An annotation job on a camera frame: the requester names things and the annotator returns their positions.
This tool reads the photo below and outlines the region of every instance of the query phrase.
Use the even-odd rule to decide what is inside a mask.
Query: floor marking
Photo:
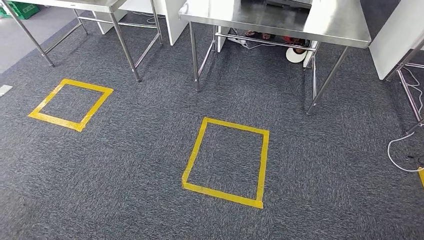
[[[13,86],[9,86],[9,85],[0,86],[0,97],[3,96],[3,95],[5,95],[12,88],[13,88]]]
[[[211,189],[211,188],[208,188],[208,187],[199,186],[199,185],[195,185],[195,184],[187,182],[187,180],[189,179],[189,174],[190,174],[190,172],[193,168],[193,164],[195,163],[196,157],[198,155],[199,148],[200,148],[200,145],[202,143],[203,136],[205,135],[205,130],[206,130],[206,127],[208,126],[208,123],[221,125],[221,126],[225,126],[225,127],[229,127],[229,128],[234,128],[234,129],[239,129],[239,130],[244,130],[244,131],[263,135],[262,151],[261,151],[261,154],[260,154],[259,176],[258,176],[257,189],[256,189],[256,199],[250,199],[250,198],[246,198],[246,197],[243,197],[243,196],[237,196],[237,195],[233,195],[233,194],[226,193],[226,192],[223,192],[223,191],[218,191],[218,190],[214,190],[214,189]],[[232,201],[232,202],[235,202],[235,203],[239,203],[239,204],[263,209],[264,204],[262,202],[262,197],[264,195],[265,171],[266,171],[266,168],[267,168],[267,155],[268,155],[269,139],[270,139],[270,131],[268,131],[268,130],[258,129],[258,128],[254,128],[254,127],[251,127],[251,126],[245,126],[245,125],[240,125],[240,124],[237,124],[237,123],[232,123],[232,122],[212,119],[212,118],[209,118],[209,117],[204,117],[202,122],[201,122],[200,130],[199,130],[199,133],[197,135],[196,142],[194,143],[193,151],[191,152],[190,158],[188,159],[187,167],[185,168],[184,173],[182,174],[182,178],[181,178],[182,187],[184,189],[191,190],[193,192],[206,194],[206,195],[209,195],[209,196],[217,197],[217,198],[220,198],[220,199],[225,199],[225,200]]]
[[[60,89],[62,89],[66,84],[84,88],[84,89],[90,89],[98,92],[102,92],[103,95],[97,100],[97,102],[91,107],[91,109],[87,112],[87,114],[82,118],[81,122],[73,122],[68,121],[62,118],[50,116],[44,113],[40,113],[41,109],[44,108],[44,106],[47,105],[47,103],[52,100],[52,98],[59,92]],[[112,88],[104,87],[104,86],[98,86],[90,83],[85,83],[81,81],[75,81],[71,79],[63,79],[60,84],[28,115],[31,118],[35,118],[38,120],[42,120],[48,123],[60,125],[66,128],[70,128],[73,130],[76,130],[78,132],[81,132],[83,128],[86,127],[86,124],[88,121],[92,118],[94,113],[100,108],[100,106],[103,104],[103,102],[108,98],[108,96],[113,92],[114,90]]]
[[[421,179],[422,186],[424,187],[424,170],[419,171],[418,174],[419,174],[419,178]]]

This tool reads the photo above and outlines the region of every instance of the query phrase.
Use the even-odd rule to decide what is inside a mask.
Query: table top
[[[126,1],[127,0],[16,0],[15,2],[114,13]]]
[[[266,5],[263,0],[186,0],[179,17],[356,48],[371,43],[360,0],[313,0],[310,11]]]

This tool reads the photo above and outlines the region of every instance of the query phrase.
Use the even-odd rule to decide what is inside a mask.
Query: gray carpet
[[[396,2],[363,2],[371,35]],[[90,35],[78,29],[51,52],[57,67],[33,51],[0,76],[0,85],[14,86],[0,98],[0,239],[422,238],[420,178],[386,155],[387,143],[414,118],[398,80],[378,80],[367,49],[350,50],[316,114],[307,116],[311,71],[288,63],[284,48],[227,42],[195,92],[187,29],[175,46],[155,44],[137,83],[115,33],[87,27]],[[194,27],[203,56],[211,28]],[[134,58],[155,35],[122,30]],[[323,44],[321,81],[342,50]],[[64,78],[114,89],[82,132],[27,116]],[[78,121],[98,96],[67,86],[42,112]],[[263,209],[182,188],[203,117],[270,131]],[[424,155],[423,144],[420,129],[392,155],[416,169],[406,156]],[[251,198],[260,147],[254,133],[210,125],[188,181]]]

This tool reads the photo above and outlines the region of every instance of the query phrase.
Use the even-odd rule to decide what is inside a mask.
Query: green crate
[[[40,9],[35,4],[7,1],[19,19],[29,19],[32,15],[38,13]],[[6,11],[0,7],[0,17],[11,18]]]

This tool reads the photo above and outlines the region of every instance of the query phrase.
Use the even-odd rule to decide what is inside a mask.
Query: metal frame
[[[317,68],[316,68],[315,55],[317,54],[318,49],[321,45],[320,42],[318,42],[318,44],[315,47],[305,47],[305,46],[297,46],[297,45],[281,43],[281,42],[273,42],[273,41],[254,39],[254,38],[249,38],[249,37],[245,37],[245,36],[238,36],[238,35],[231,35],[231,34],[221,34],[221,33],[218,32],[218,27],[214,25],[213,26],[212,42],[210,43],[209,49],[207,50],[207,53],[206,53],[206,56],[204,57],[204,60],[203,60],[201,66],[199,68],[195,31],[193,29],[192,22],[190,21],[190,22],[188,22],[188,24],[189,24],[189,28],[190,28],[191,53],[192,53],[192,57],[193,57],[194,84],[195,84],[196,91],[200,91],[199,78],[202,74],[202,70],[203,70],[203,68],[204,68],[204,66],[205,66],[205,64],[206,64],[206,62],[209,58],[209,55],[210,55],[212,49],[214,47],[215,47],[215,50],[217,49],[218,37],[241,39],[241,40],[257,42],[257,43],[261,43],[261,44],[270,44],[270,45],[289,47],[289,48],[294,48],[294,49],[302,49],[302,50],[312,52],[312,56],[307,63],[307,66],[308,66],[310,64],[310,62],[312,62],[312,96],[313,96],[312,104],[310,105],[310,107],[308,108],[308,110],[306,112],[306,114],[308,114],[308,115],[310,115],[313,112],[313,110],[317,106],[318,102],[323,97],[323,95],[324,95],[325,91],[327,90],[329,84],[331,83],[334,76],[336,75],[336,72],[338,71],[338,69],[342,65],[343,61],[345,60],[347,53],[348,53],[348,49],[349,49],[348,46],[345,47],[344,51],[342,52],[342,54],[338,58],[334,67],[332,68],[331,72],[329,73],[327,79],[324,81],[324,83],[320,87],[319,91],[317,91]]]
[[[424,47],[424,35],[422,36],[422,41],[418,43],[418,45],[415,47],[414,50],[412,50],[398,65],[397,67],[388,75],[388,77],[385,78],[386,81],[390,82],[390,78],[397,74],[400,78],[400,83],[402,84],[403,90],[405,91],[406,97],[408,98],[409,105],[413,111],[413,114],[416,118],[416,123],[406,131],[406,134],[412,134],[415,132],[415,130],[418,127],[424,126],[424,117],[421,117],[419,108],[417,107],[417,104],[415,103],[414,97],[411,94],[411,91],[407,85],[407,82],[405,81],[405,77],[402,73],[402,69],[404,67],[412,67],[412,68],[419,68],[424,69],[424,65],[417,64],[417,63],[411,63],[410,61],[414,56]]]
[[[113,26],[115,27],[115,30],[116,30],[116,34],[117,34],[119,41],[122,45],[122,49],[125,53],[126,59],[128,60],[128,63],[130,65],[131,70],[134,73],[135,79],[137,81],[141,80],[140,76],[137,72],[137,67],[143,61],[144,57],[147,55],[149,50],[152,48],[153,44],[158,39],[159,39],[160,45],[163,44],[162,31],[161,31],[161,27],[159,26],[158,15],[156,14],[155,4],[153,3],[153,0],[150,0],[150,4],[151,4],[151,9],[153,11],[153,18],[154,18],[154,21],[155,21],[155,25],[136,24],[136,23],[129,23],[129,22],[119,22],[115,18],[115,15],[113,13],[110,13],[110,12],[108,14],[110,15],[111,21],[105,21],[105,20],[100,20],[100,19],[95,19],[95,18],[90,18],[90,17],[83,17],[83,16],[79,16],[75,9],[72,9],[74,11],[75,15],[76,15],[76,19],[78,20],[78,24],[75,25],[68,33],[63,35],[57,42],[55,42],[52,46],[50,46],[46,50],[43,50],[43,48],[40,46],[40,44],[35,40],[35,38],[31,35],[30,31],[28,31],[28,29],[25,27],[25,25],[22,23],[22,21],[16,16],[16,13],[12,10],[12,8],[9,6],[9,4],[6,2],[6,0],[0,0],[0,3],[10,12],[11,17],[17,22],[17,24],[22,28],[22,30],[26,33],[26,35],[31,39],[31,41],[34,43],[35,47],[40,52],[41,56],[43,56],[47,60],[48,64],[50,66],[53,66],[53,67],[55,65],[52,62],[52,60],[49,58],[49,56],[47,55],[50,51],[52,51],[57,45],[59,45],[63,40],[65,40],[69,35],[71,35],[76,29],[78,29],[81,26],[84,29],[85,34],[89,34],[88,31],[87,31],[87,28],[84,25],[82,20],[113,24]],[[153,40],[150,42],[150,44],[147,46],[146,50],[142,53],[141,57],[137,60],[137,62],[135,64],[134,64],[134,61],[133,61],[133,59],[130,55],[130,52],[127,48],[127,44],[125,43],[125,40],[122,36],[120,25],[130,26],[130,27],[138,27],[138,28],[157,29],[157,34],[154,36]]]

